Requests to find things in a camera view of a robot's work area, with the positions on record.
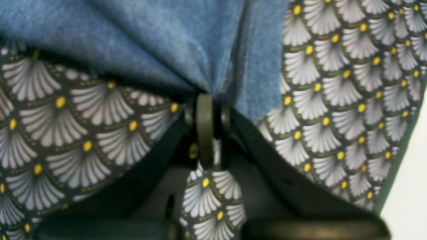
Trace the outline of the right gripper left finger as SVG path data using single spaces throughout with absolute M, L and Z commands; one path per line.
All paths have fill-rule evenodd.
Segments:
M 145 159 L 109 187 L 48 217 L 35 240 L 181 240 L 179 224 L 189 174 L 215 165 L 215 102 L 189 102 Z

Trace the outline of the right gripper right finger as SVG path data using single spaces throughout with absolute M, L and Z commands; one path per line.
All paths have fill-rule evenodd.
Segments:
M 378 215 L 313 183 L 258 129 L 226 104 L 217 107 L 220 166 L 241 187 L 247 220 L 241 240 L 390 240 Z

